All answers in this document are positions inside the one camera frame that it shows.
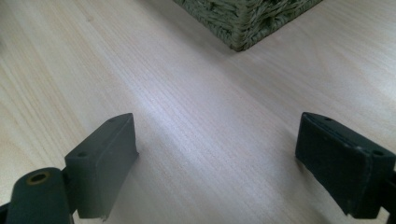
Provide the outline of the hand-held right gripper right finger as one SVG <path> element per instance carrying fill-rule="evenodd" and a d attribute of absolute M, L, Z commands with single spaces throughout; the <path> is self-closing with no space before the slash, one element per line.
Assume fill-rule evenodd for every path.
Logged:
<path fill-rule="evenodd" d="M 346 215 L 396 219 L 396 154 L 328 117 L 304 112 L 296 158 Z"/>

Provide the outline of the green woven basket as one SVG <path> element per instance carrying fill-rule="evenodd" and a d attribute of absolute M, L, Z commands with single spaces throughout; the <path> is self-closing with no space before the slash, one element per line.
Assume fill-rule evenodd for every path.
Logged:
<path fill-rule="evenodd" d="M 322 0 L 173 0 L 234 51 L 249 49 Z"/>

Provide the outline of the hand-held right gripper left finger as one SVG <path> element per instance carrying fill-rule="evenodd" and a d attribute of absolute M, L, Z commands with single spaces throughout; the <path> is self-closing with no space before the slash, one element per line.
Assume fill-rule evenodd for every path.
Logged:
<path fill-rule="evenodd" d="M 107 218 L 138 157 L 134 116 L 108 119 L 65 156 L 69 195 L 81 218 Z"/>

